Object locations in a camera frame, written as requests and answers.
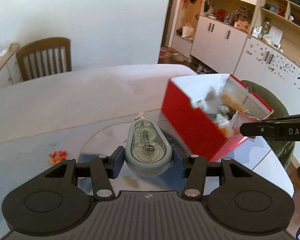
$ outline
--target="floor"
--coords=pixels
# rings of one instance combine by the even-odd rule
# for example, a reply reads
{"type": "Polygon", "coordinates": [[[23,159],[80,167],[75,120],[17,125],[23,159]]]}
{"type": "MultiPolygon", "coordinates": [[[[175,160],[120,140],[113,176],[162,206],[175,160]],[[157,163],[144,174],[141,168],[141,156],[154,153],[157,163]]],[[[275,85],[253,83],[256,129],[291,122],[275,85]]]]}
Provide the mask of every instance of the floor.
{"type": "MultiPolygon", "coordinates": [[[[186,65],[192,70],[196,71],[197,67],[189,62],[177,62],[173,61],[170,58],[160,58],[158,61],[159,64],[182,64],[186,65]]],[[[287,228],[287,232],[292,235],[296,236],[297,230],[300,227],[300,178],[297,175],[297,169],[293,166],[292,163],[289,164],[287,168],[287,174],[289,178],[292,181],[293,187],[294,187],[294,195],[293,195],[293,201],[295,203],[295,212],[291,219],[290,225],[287,228]]]]}

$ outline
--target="wooden chair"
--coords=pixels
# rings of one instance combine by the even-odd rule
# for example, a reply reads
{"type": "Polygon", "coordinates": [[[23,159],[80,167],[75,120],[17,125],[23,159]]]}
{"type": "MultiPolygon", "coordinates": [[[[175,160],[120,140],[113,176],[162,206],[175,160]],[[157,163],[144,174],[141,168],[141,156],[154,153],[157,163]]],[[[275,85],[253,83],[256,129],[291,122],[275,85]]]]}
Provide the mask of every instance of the wooden chair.
{"type": "Polygon", "coordinates": [[[17,51],[24,81],[72,71],[70,40],[62,37],[32,42],[17,51]]]}

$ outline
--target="open cardboard box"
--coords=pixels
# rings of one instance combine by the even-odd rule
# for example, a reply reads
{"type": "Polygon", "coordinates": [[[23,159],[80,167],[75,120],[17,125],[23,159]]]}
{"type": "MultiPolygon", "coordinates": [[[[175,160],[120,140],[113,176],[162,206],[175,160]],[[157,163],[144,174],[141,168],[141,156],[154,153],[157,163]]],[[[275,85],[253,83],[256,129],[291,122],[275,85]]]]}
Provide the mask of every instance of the open cardboard box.
{"type": "Polygon", "coordinates": [[[208,101],[218,107],[218,97],[226,92],[250,116],[266,119],[272,108],[256,93],[250,94],[247,86],[231,74],[205,74],[171,78],[162,103],[162,113],[181,136],[193,154],[208,161],[216,161],[247,140],[238,134],[227,139],[212,119],[200,108],[208,101]]]}

